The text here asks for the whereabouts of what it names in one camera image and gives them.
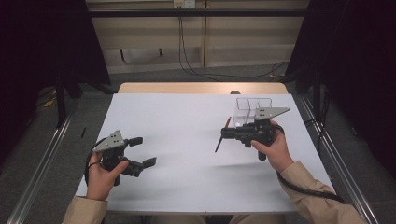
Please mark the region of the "black curtain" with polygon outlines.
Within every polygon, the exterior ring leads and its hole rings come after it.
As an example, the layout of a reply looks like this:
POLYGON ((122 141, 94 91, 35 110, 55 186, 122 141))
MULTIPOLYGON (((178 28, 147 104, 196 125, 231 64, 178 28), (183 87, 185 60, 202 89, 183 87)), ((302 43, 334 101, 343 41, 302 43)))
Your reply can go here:
POLYGON ((59 79, 110 82, 86 0, 0 0, 0 159, 59 79))
POLYGON ((396 179, 396 0, 309 0, 286 77, 325 85, 396 179))

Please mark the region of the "person's right hand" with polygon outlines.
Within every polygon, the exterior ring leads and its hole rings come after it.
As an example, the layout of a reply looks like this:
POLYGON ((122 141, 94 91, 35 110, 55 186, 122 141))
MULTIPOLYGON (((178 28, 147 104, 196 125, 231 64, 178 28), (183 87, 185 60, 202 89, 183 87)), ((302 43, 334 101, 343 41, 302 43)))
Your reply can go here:
POLYGON ((288 150, 285 134, 279 129, 276 129, 276 140, 271 146, 268 147, 255 140, 251 141, 251 145, 265 154, 271 166, 279 173, 282 173, 294 163, 288 150))

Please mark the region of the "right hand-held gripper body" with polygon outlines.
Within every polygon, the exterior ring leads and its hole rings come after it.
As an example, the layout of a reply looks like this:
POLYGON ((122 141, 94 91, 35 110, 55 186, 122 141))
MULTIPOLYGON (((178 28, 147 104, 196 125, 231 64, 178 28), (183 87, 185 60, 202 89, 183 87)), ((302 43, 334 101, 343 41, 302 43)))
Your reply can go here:
POLYGON ((271 146, 276 140, 276 131, 284 132, 278 124, 273 124, 271 119, 288 112, 288 107, 259 107, 255 109, 253 121, 236 128, 235 139, 245 147, 251 147, 255 140, 265 146, 271 146))

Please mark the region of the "white wall socket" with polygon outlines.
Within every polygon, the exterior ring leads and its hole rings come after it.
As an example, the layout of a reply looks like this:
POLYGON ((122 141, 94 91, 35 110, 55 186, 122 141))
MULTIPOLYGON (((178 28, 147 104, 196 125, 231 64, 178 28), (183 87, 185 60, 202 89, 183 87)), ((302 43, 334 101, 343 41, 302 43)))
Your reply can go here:
POLYGON ((195 0, 174 0, 174 8, 196 8, 195 0))

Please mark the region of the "person's left hand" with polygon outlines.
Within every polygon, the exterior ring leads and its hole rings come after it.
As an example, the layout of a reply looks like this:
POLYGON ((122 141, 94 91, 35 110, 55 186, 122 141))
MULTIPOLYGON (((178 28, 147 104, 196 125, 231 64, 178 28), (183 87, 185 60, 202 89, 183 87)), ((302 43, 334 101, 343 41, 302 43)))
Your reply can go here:
POLYGON ((112 190, 116 178, 128 167, 127 161, 120 162, 113 170, 101 166, 102 154, 93 152, 89 160, 89 180, 86 198, 105 201, 112 190))

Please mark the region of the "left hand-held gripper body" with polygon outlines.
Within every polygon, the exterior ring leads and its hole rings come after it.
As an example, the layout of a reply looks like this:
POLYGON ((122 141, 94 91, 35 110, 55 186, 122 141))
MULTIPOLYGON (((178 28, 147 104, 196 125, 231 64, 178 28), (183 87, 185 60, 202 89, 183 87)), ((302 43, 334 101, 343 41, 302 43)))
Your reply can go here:
POLYGON ((139 177, 144 169, 143 163, 131 161, 125 156, 124 151, 128 147, 127 140, 122 137, 119 130, 116 130, 110 136, 102 139, 92 151, 102 154, 102 164, 106 170, 111 171, 120 162, 127 161, 128 167, 122 174, 139 177))

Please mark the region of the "clear acrylic pen holder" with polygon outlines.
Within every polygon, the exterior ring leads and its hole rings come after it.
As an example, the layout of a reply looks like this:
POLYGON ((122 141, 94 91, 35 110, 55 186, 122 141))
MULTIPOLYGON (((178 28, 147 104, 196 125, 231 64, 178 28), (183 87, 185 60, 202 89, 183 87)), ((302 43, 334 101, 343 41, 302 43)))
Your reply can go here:
POLYGON ((254 121, 256 109, 259 107, 271 107, 271 98, 247 98, 239 97, 236 99, 233 124, 235 127, 241 127, 254 121))

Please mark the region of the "black metal stand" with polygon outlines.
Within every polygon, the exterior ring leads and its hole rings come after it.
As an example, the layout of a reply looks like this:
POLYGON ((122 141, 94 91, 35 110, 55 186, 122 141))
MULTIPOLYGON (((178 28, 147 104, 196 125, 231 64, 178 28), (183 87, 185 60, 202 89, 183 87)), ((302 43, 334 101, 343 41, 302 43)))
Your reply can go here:
POLYGON ((56 101, 57 101, 57 109, 58 109, 58 123, 57 127, 60 128, 66 117, 66 109, 65 109, 65 101, 64 101, 64 85, 62 81, 62 74, 59 73, 56 77, 56 101))

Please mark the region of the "black and gold pen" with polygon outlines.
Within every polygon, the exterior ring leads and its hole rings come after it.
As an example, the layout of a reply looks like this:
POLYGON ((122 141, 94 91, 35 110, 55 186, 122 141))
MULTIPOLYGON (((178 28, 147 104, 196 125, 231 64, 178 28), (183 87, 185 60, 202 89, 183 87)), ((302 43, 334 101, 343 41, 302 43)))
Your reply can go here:
MULTIPOLYGON (((232 119, 232 117, 228 117, 228 119, 227 119, 227 121, 226 121, 226 123, 225 123, 225 125, 224 125, 224 128, 228 128, 231 119, 232 119)), ((218 152, 219 146, 220 146, 220 144, 221 144, 221 141, 222 141, 222 136, 221 136, 221 134, 220 134, 219 141, 218 141, 217 146, 216 146, 216 149, 215 149, 215 153, 218 152)))

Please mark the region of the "aluminium floor rail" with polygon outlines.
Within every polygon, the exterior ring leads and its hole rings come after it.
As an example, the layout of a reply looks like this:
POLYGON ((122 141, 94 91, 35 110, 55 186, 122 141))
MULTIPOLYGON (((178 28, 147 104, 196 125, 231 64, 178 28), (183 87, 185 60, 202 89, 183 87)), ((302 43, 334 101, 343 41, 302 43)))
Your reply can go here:
POLYGON ((337 171, 337 174, 340 176, 342 183, 344 184, 348 195, 356 206, 358 212, 369 224, 379 224, 374 211, 372 210, 369 202, 362 193, 352 174, 347 169, 347 166, 339 154, 330 135, 328 134, 324 125, 319 122, 317 117, 314 115, 314 107, 312 106, 312 103, 307 97, 302 97, 301 102, 305 113, 310 119, 313 120, 313 127, 318 134, 319 142, 323 145, 325 151, 328 153, 330 160, 337 171))
POLYGON ((15 207, 13 208, 6 224, 23 224, 27 214, 29 213, 32 204, 35 200, 37 193, 39 192, 43 180, 52 164, 52 161, 59 149, 60 144, 64 139, 64 135, 70 125, 70 122, 75 114, 78 107, 78 100, 73 100, 70 103, 69 114, 61 114, 59 117, 60 123, 58 123, 53 136, 50 139, 49 144, 46 146, 46 150, 40 161, 37 163, 37 167, 33 174, 29 177, 29 182, 24 188, 21 197, 18 199, 15 207))

